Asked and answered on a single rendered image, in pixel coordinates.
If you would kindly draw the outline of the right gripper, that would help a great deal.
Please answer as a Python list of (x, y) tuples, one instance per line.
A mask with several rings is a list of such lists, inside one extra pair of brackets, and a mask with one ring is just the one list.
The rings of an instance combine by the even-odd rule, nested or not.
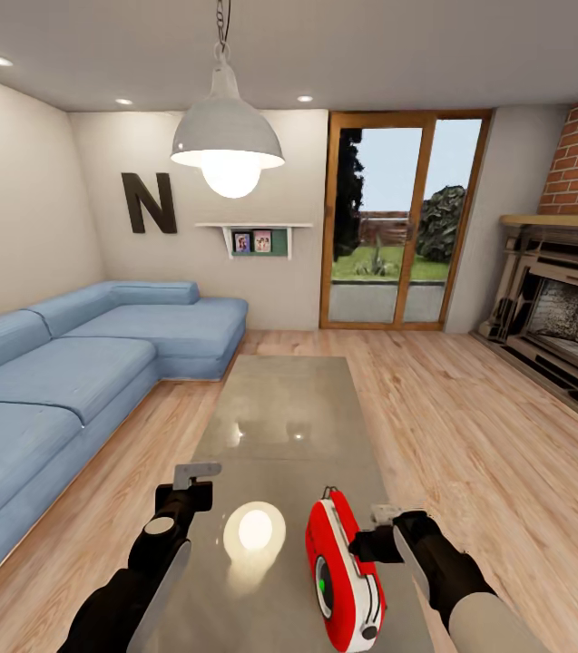
[(356, 533), (356, 539), (348, 545), (348, 551), (358, 555), (361, 562), (375, 563), (375, 561), (381, 561), (384, 563), (395, 563), (396, 561), (389, 556), (384, 545), (384, 532), (386, 528), (382, 527), (374, 531), (360, 531)]

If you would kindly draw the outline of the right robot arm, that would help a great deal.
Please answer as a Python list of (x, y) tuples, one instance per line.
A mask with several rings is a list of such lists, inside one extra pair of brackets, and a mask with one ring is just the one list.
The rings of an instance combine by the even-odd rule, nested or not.
[(484, 580), (472, 556), (460, 552), (424, 510), (372, 504), (373, 531), (348, 545), (361, 562), (404, 561), (418, 591), (440, 618), (457, 653), (551, 653)]

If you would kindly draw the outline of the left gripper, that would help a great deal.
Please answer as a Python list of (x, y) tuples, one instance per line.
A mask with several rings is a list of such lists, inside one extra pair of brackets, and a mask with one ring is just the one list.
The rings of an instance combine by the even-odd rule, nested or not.
[(155, 491), (155, 511), (171, 502), (185, 503), (190, 508), (192, 517), (195, 512), (211, 510), (212, 482), (194, 480), (191, 487), (183, 491), (174, 490), (173, 483), (160, 484)]

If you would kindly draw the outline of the radio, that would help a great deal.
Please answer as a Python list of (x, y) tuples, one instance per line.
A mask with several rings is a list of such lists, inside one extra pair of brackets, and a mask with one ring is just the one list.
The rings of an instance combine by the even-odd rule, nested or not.
[(329, 639), (341, 653), (373, 647), (386, 612), (375, 563), (348, 551), (358, 532), (346, 497), (336, 489), (309, 511), (306, 551)]

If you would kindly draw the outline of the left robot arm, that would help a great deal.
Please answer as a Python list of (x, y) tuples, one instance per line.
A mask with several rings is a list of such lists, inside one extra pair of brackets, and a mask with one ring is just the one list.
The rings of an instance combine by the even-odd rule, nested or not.
[(188, 530), (195, 512), (210, 511), (218, 462), (177, 463), (173, 483), (155, 493), (157, 513), (135, 540), (128, 569), (120, 569), (79, 608), (57, 653), (142, 653), (188, 566)]

